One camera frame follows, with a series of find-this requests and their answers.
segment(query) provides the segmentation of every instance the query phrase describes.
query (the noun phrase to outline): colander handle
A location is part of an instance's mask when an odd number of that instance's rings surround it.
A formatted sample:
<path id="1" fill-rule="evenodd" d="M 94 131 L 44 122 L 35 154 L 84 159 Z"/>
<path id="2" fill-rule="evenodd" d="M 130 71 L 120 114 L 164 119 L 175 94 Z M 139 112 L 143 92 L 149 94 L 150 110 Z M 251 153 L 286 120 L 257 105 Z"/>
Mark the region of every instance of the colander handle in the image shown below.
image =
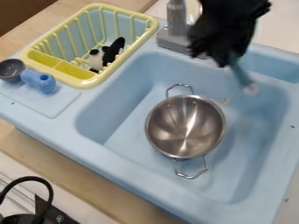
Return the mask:
<path id="1" fill-rule="evenodd" d="M 174 158 L 173 159 L 173 161 L 174 161 L 173 167 L 174 167 L 175 173 L 179 177 L 185 178 L 185 179 L 196 179 L 196 178 L 198 178 L 199 176 L 201 176 L 202 174 L 206 173 L 209 170 L 207 156 L 204 155 L 203 158 L 204 158 L 205 169 L 203 171 L 199 172 L 198 174 L 196 174 L 195 176 L 188 176 L 188 175 L 180 172 L 177 168 L 177 160 Z"/>
<path id="2" fill-rule="evenodd" d="M 189 88 L 192 92 L 192 94 L 194 95 L 194 90 L 193 90 L 193 87 L 188 85 L 188 84 L 183 84 L 183 83 L 178 83 L 178 84 L 175 84 L 169 88 L 166 89 L 166 98 L 169 98 L 170 97 L 170 91 L 175 88 L 175 87 L 185 87 L 185 88 Z"/>

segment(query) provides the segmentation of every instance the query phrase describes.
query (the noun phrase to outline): light blue sink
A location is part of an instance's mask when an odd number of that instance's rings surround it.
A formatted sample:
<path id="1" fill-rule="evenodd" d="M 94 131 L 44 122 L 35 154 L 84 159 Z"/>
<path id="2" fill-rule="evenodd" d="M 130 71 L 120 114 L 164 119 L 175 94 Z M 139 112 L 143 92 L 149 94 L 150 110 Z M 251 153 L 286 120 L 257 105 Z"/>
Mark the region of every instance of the light blue sink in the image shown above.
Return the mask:
<path id="1" fill-rule="evenodd" d="M 299 158 L 299 57 L 252 46 L 242 63 L 261 95 L 242 94 L 229 70 L 159 48 L 154 38 L 107 81 L 50 119 L 0 95 L 0 115 L 28 135 L 190 223 L 270 224 Z M 227 130 L 210 170 L 187 180 L 144 135 L 151 109 L 176 83 L 222 102 Z M 189 94 L 177 88 L 172 95 Z M 202 158 L 180 162 L 195 174 Z"/>

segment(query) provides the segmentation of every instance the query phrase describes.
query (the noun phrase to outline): dish drying rack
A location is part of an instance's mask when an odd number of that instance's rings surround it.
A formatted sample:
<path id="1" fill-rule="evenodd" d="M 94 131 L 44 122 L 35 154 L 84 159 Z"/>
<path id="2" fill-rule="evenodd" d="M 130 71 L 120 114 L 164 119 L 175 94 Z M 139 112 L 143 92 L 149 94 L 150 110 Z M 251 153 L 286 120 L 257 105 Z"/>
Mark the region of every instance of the dish drying rack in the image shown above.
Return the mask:
<path id="1" fill-rule="evenodd" d="M 94 3 L 75 13 L 46 35 L 34 41 L 20 59 L 34 70 L 52 74 L 73 88 L 101 84 L 158 29 L 150 16 L 104 3 Z M 125 51 L 99 73 L 89 71 L 89 51 L 126 39 Z"/>

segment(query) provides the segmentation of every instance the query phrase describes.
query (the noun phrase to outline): faucet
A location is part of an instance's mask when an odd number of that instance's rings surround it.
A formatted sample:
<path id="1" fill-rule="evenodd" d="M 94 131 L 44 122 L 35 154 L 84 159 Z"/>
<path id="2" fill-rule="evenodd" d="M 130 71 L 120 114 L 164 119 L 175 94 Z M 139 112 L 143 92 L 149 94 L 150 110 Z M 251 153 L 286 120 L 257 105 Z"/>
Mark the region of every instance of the faucet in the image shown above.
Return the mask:
<path id="1" fill-rule="evenodd" d="M 185 36 L 187 33 L 185 0 L 170 0 L 167 3 L 168 33 L 172 36 Z"/>
<path id="2" fill-rule="evenodd" d="M 160 47 L 188 54 L 187 9 L 185 0 L 169 0 L 167 3 L 167 25 L 156 35 Z"/>

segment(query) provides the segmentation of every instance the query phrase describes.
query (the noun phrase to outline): black device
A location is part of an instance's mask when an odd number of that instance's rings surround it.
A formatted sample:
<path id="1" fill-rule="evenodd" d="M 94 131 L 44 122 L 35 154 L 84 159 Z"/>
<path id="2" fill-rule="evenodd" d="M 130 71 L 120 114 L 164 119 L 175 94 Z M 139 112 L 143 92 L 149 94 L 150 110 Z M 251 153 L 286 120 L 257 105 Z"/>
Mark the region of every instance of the black device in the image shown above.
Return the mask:
<path id="1" fill-rule="evenodd" d="M 44 184 L 49 191 L 48 201 L 35 195 L 35 214 L 21 213 L 8 217 L 2 217 L 0 214 L 0 224 L 79 224 L 75 220 L 72 220 L 68 215 L 61 212 L 58 208 L 52 206 L 54 197 L 52 186 L 45 179 L 39 177 L 22 177 L 10 182 L 2 192 L 0 192 L 0 206 L 11 188 L 26 181 L 36 181 Z"/>

